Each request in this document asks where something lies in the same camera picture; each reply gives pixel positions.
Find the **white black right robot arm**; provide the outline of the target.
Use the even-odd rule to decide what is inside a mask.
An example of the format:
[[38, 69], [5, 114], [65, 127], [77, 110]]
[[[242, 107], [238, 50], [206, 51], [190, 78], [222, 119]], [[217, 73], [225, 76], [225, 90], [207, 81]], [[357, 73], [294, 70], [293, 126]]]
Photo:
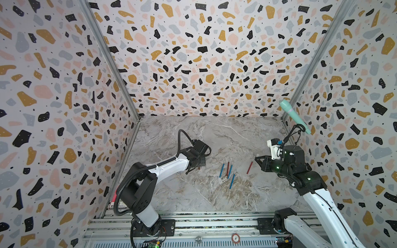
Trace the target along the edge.
[[261, 170], [286, 179], [311, 207], [327, 234], [327, 239], [303, 221], [291, 208], [275, 211], [273, 229], [289, 233], [307, 248], [362, 248], [364, 245], [349, 227], [334, 203], [322, 177], [310, 170], [305, 152], [294, 145], [271, 145], [270, 155], [255, 157]]

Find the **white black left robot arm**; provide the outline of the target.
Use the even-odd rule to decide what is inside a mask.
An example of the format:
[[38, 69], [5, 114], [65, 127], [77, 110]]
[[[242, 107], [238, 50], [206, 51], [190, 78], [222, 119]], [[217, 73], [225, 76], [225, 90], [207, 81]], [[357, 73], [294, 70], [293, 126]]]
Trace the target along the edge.
[[113, 212], [116, 216], [130, 214], [152, 235], [161, 227], [161, 217], [151, 205], [157, 184], [179, 173], [187, 174], [206, 165], [212, 149], [203, 141], [194, 139], [191, 146], [181, 149], [176, 155], [149, 165], [135, 163], [115, 192]]

